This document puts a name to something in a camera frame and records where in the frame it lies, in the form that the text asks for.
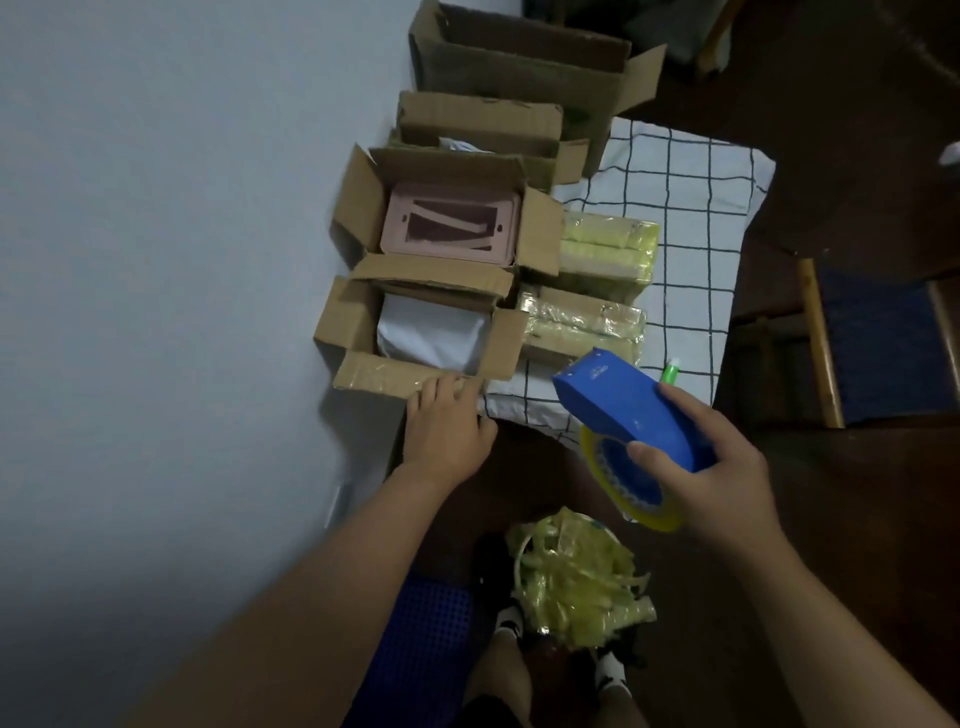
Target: blue tape dispenser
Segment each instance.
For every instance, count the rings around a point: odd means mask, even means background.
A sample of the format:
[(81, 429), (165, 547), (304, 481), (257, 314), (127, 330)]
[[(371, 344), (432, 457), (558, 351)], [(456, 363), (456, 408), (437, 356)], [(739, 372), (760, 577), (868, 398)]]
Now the blue tape dispenser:
[(591, 474), (621, 511), (658, 531), (683, 522), (677, 502), (634, 464), (627, 443), (666, 452), (692, 473), (716, 462), (713, 447), (657, 383), (616, 354), (594, 349), (553, 376), (557, 397), (583, 423), (580, 445)]

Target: white wall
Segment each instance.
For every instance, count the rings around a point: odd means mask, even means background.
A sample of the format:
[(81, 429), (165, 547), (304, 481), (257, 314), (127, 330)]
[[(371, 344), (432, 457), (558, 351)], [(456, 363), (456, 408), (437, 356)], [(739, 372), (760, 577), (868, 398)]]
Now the white wall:
[(3, 725), (112, 720), (381, 477), (310, 335), (416, 5), (0, 6)]

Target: taped cardboard box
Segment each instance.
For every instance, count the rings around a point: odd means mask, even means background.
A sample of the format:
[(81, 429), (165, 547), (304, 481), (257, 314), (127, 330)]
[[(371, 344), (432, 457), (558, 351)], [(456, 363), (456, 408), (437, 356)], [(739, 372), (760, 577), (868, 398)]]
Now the taped cardboard box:
[[(518, 193), (521, 207), (515, 265), (501, 268), (454, 258), (381, 253), (384, 215), (397, 182), (443, 182)], [(437, 289), (452, 291), (489, 308), (510, 294), (516, 266), (546, 275), (560, 272), (564, 211), (549, 195), (526, 184), (516, 156), (451, 154), (421, 147), (371, 149), (367, 155), (354, 146), (333, 222), (365, 251), (350, 273), (352, 279), (399, 288), (412, 296), (434, 296), (431, 290)]]
[(590, 177), (613, 118), (657, 95), (666, 46), (630, 58), (619, 38), (422, 0), (410, 49), (421, 91), (559, 104), (562, 138), (589, 139)]
[(524, 284), (517, 310), (529, 314), (523, 351), (558, 371), (594, 347), (639, 366), (646, 315), (639, 308)]
[(549, 192), (580, 180), (588, 139), (561, 141), (564, 110), (556, 104), (403, 91), (396, 107), (397, 140), (436, 147), (441, 137), (488, 152), (520, 155), (527, 181)]
[[(462, 299), (450, 296), (442, 302), (460, 305)], [(383, 291), (371, 282), (338, 276), (333, 281), (324, 311), (314, 331), (317, 342), (347, 350), (333, 378), (337, 389), (361, 390), (407, 399), (423, 383), (443, 372), (422, 364), (411, 364), (381, 356), (376, 349), (376, 325), (383, 306)], [(484, 379), (508, 380), (514, 375), (523, 345), (527, 314), (497, 308), (487, 345), (477, 368)]]

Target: pink plastic container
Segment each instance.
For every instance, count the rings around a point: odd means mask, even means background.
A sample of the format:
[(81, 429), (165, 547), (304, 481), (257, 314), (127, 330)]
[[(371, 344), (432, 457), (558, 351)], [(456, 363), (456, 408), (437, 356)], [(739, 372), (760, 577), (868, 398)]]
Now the pink plastic container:
[(399, 182), (390, 195), (380, 250), (511, 265), (519, 213), (515, 193)]

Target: hand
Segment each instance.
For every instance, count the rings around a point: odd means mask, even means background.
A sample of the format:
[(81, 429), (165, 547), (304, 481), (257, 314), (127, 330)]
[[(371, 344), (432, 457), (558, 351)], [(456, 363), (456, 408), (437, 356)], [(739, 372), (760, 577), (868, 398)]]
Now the hand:
[(403, 465), (452, 491), (476, 473), (490, 455), (496, 423), (477, 421), (477, 398), (483, 380), (475, 377), (454, 393), (455, 375), (427, 379), (407, 400)]
[(662, 450), (630, 443), (627, 452), (680, 502), (690, 526), (733, 560), (753, 560), (786, 543), (767, 463), (731, 422), (682, 389), (660, 384), (660, 393), (676, 404), (713, 443), (718, 462), (690, 473)]

